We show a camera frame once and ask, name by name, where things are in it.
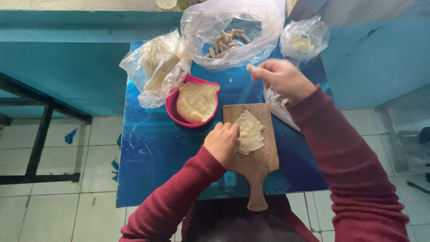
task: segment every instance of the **floor tile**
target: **floor tile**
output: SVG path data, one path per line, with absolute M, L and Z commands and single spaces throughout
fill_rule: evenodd
M 114 145 L 123 132 L 123 116 L 95 117 L 89 145 Z
M 0 197 L 30 195 L 32 183 L 0 185 Z
M 37 170 L 38 175 L 47 175 L 49 174 L 49 172 L 51 172 L 52 174 L 74 173 L 75 164 L 78 159 L 81 159 L 81 176 L 79 182 L 77 183 L 71 181 L 35 183 L 31 194 L 43 195 L 79 193 L 82 185 L 82 177 L 85 168 L 87 152 L 88 146 L 44 148 L 39 168 Z
M 45 147 L 36 175 L 73 174 L 77 163 L 85 165 L 88 146 Z
M 389 133 L 387 127 L 385 127 L 384 122 L 382 121 L 382 116 L 380 113 L 375 112 L 374 109 L 370 110 L 370 113 L 373 117 L 373 121 L 375 121 L 376 129 L 379 134 Z
M 306 225 L 308 229 L 310 229 L 304 193 L 288 193 L 286 195 L 288 202 L 290 203 L 291 211 Z
M 318 214 L 319 229 L 321 231 L 334 230 L 332 219 L 335 213 L 332 210 L 333 201 L 330 199 L 330 191 L 313 192 L 316 212 Z
M 389 135 L 381 135 L 382 143 L 384 144 L 385 151 L 388 155 L 388 160 L 390 161 L 391 167 L 393 168 L 393 173 L 395 176 L 414 176 L 414 175 L 424 175 L 426 172 L 430 172 L 430 168 L 425 167 L 425 163 L 421 161 L 416 161 L 414 158 L 405 155 L 408 163 L 408 170 L 402 172 L 396 172 L 395 170 L 395 162 L 398 159 L 398 155 L 396 154 L 394 147 L 390 141 Z
M 90 146 L 85 164 L 81 192 L 114 192 L 118 184 L 112 178 L 115 171 L 111 162 L 120 161 L 120 148 L 113 146 Z
M 313 198 L 313 192 L 305 192 L 307 213 L 309 214 L 310 227 L 314 231 L 319 231 L 318 214 L 316 213 L 315 199 Z
M 176 242 L 182 241 L 182 222 L 178 225 L 178 229 L 176 230 L 175 241 Z
M 73 242 L 117 242 L 126 218 L 125 208 L 115 208 L 116 192 L 82 193 Z
M 409 109 L 388 109 L 388 114 L 396 133 L 401 131 L 416 131 Z
M 415 129 L 418 132 L 425 127 L 430 127 L 430 112 L 428 108 L 414 108 L 410 109 L 410 114 L 414 122 Z
M 430 241 L 430 224 L 427 225 L 414 225 L 412 226 L 416 242 L 429 242 Z
M 396 195 L 399 197 L 399 203 L 405 205 L 405 202 L 403 201 L 403 196 L 402 193 L 400 192 L 398 186 L 397 186 L 397 181 L 395 177 L 389 177 L 388 180 L 396 187 Z M 402 210 L 402 213 L 405 215 L 408 215 L 408 212 L 406 210 L 406 208 L 404 208 Z
M 0 149 L 0 175 L 25 175 L 32 149 Z
M 379 135 L 363 136 L 363 139 L 367 142 L 370 148 L 378 156 L 378 160 L 384 168 L 387 175 L 393 176 L 393 170 L 391 168 L 390 160 L 388 160 L 387 152 L 385 151 L 384 144 Z
M 415 233 L 412 226 L 406 226 L 406 231 L 408 232 L 408 238 L 410 242 L 417 242 L 417 240 L 415 239 Z
M 70 242 L 79 194 L 31 196 L 20 242 Z
M 315 236 L 315 237 L 316 237 L 320 242 L 321 242 L 321 241 L 323 241 L 323 240 L 322 240 L 322 238 L 321 238 L 321 234 L 320 234 L 320 233 L 313 232 L 312 234 L 313 234 L 313 236 Z
M 129 222 L 129 217 L 130 217 L 130 215 L 132 215 L 132 213 L 134 213 L 138 207 L 139 207 L 139 206 L 135 206 L 135 207 L 126 207 L 126 223 L 128 223 L 128 222 Z
M 0 138 L 0 149 L 32 148 L 39 124 L 6 126 Z
M 66 143 L 65 136 L 77 129 L 73 142 Z M 58 146 L 87 146 L 91 125 L 72 118 L 55 118 L 49 125 L 48 134 L 45 140 L 45 147 Z
M 0 241 L 18 241 L 28 196 L 0 198 Z
M 343 110 L 342 113 L 360 135 L 378 134 L 375 121 L 373 121 L 369 109 Z
M 322 242 L 335 242 L 335 232 L 334 231 L 323 231 L 321 233 Z
M 396 170 L 394 169 L 395 168 L 394 163 L 396 162 L 397 154 L 394 150 L 394 147 L 391 144 L 390 136 L 389 135 L 381 135 L 381 140 L 382 140 L 382 143 L 384 145 L 385 151 L 387 153 L 388 160 L 389 160 L 391 167 L 393 169 L 394 176 L 410 176 L 410 175 L 412 175 L 412 173 L 409 171 L 396 172 Z
M 397 188 L 402 195 L 410 223 L 412 225 L 430 224 L 430 196 L 406 184 L 414 179 L 425 181 L 423 176 L 396 177 Z

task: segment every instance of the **pink bowl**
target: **pink bowl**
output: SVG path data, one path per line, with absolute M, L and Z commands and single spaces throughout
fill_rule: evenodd
M 217 85 L 218 91 L 215 93 L 215 101 L 216 101 L 216 107 L 215 107 L 215 111 L 212 114 L 212 116 L 210 118 L 208 118 L 208 120 L 206 122 L 202 122 L 199 124 L 190 124 L 190 122 L 184 120 L 179 114 L 178 111 L 176 110 L 176 102 L 178 101 L 178 96 L 179 96 L 179 90 L 176 90 L 176 92 L 174 92 L 172 95 L 170 95 L 168 98 L 166 98 L 166 110 L 167 110 L 167 114 L 173 119 L 173 121 L 175 121 L 176 123 L 183 125 L 185 127 L 190 127 L 190 128 L 197 128 L 200 126 L 203 126 L 204 124 L 206 124 L 207 122 L 209 122 L 215 115 L 216 110 L 218 108 L 218 93 L 219 90 L 221 89 L 219 84 L 216 82 L 208 82 L 206 80 L 200 79 L 200 78 L 196 78 L 193 76 L 190 76 L 187 74 L 187 76 L 185 77 L 184 83 L 187 82 L 194 82 L 196 84 L 201 84 L 201 83 L 207 83 L 207 84 L 214 84 Z

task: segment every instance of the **wooden cutting board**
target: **wooden cutting board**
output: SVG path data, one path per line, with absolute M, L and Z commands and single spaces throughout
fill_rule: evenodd
M 268 208 L 263 196 L 263 181 L 267 174 L 279 169 L 272 115 L 270 108 L 265 103 L 226 105 L 222 107 L 224 123 L 233 124 L 245 110 L 252 113 L 265 126 L 261 132 L 264 137 L 264 146 L 248 155 L 236 152 L 234 162 L 228 169 L 241 174 L 248 181 L 250 193 L 248 209 L 263 211 Z

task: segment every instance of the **person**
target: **person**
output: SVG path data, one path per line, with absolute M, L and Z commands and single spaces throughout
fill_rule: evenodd
M 287 60 L 268 59 L 252 71 L 288 99 L 286 108 L 308 142 L 334 202 L 336 241 L 409 241 L 408 217 L 378 157 L 333 99 Z M 182 223 L 182 241 L 311 241 L 318 239 L 292 212 L 285 195 L 265 196 L 269 208 L 246 209 L 248 198 L 197 201 L 227 171 L 239 144 L 236 124 L 218 123 L 200 151 L 130 215 L 121 242 L 169 241 Z

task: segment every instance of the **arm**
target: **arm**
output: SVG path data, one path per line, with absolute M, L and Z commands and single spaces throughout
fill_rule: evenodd
M 196 156 L 132 213 L 120 242 L 169 241 L 198 195 L 227 171 L 239 126 L 218 123 Z
M 286 96 L 332 192 L 336 241 L 408 241 L 395 187 L 378 157 L 333 102 L 291 63 L 267 60 L 253 80 Z

